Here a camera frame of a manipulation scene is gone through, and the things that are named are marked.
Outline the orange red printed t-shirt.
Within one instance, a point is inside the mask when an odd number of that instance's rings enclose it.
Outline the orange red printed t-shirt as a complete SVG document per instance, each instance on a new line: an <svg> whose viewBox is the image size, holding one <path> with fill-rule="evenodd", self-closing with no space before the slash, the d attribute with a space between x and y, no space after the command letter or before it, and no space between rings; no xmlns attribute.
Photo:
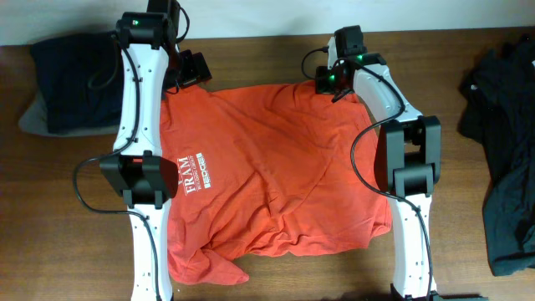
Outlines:
<svg viewBox="0 0 535 301"><path fill-rule="evenodd" d="M357 96L312 82L170 95L160 111L178 167L168 267L184 284L235 285L247 254L318 256L366 248L392 227L372 192L377 139Z"/></svg>

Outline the navy blue garment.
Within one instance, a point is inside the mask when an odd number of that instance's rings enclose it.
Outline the navy blue garment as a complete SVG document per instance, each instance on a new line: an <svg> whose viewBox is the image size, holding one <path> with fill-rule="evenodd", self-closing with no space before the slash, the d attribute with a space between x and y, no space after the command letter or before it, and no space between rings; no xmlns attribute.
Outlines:
<svg viewBox="0 0 535 301"><path fill-rule="evenodd" d="M123 61L111 32L78 33L30 48L43 96L46 130L63 135L120 123Z"/></svg>

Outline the grey garment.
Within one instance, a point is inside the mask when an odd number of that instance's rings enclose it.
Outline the grey garment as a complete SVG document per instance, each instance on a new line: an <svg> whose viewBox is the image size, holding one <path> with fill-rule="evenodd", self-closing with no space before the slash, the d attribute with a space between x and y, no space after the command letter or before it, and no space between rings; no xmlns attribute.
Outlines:
<svg viewBox="0 0 535 301"><path fill-rule="evenodd" d="M78 128L54 134L48 130L47 109L40 90L37 91L33 102L18 120L18 127L27 134L54 138L116 135L119 129L118 125L111 125L97 128Z"/></svg>

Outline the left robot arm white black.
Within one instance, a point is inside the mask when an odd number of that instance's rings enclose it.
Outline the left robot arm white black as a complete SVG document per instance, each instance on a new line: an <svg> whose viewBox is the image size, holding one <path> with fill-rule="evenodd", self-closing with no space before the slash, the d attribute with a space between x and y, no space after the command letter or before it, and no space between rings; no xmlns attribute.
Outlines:
<svg viewBox="0 0 535 301"><path fill-rule="evenodd" d="M167 267L166 224L178 186L176 163L163 156L160 133L165 93L211 79L202 54L180 51L175 13L125 13L117 23L123 60L120 127L105 179L126 205L134 246L134 300L174 297Z"/></svg>

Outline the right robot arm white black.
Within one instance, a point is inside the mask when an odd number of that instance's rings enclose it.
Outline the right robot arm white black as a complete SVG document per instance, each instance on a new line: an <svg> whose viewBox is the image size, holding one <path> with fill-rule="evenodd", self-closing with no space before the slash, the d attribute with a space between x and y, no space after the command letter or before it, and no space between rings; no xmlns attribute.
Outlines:
<svg viewBox="0 0 535 301"><path fill-rule="evenodd" d="M424 116L409 103L379 54L329 54L326 66L318 69L316 82L321 89L331 89L335 99L356 93L374 118L354 140L379 135L375 183L366 187L390 203L395 244L393 299L437 300L429 215L441 173L440 121Z"/></svg>

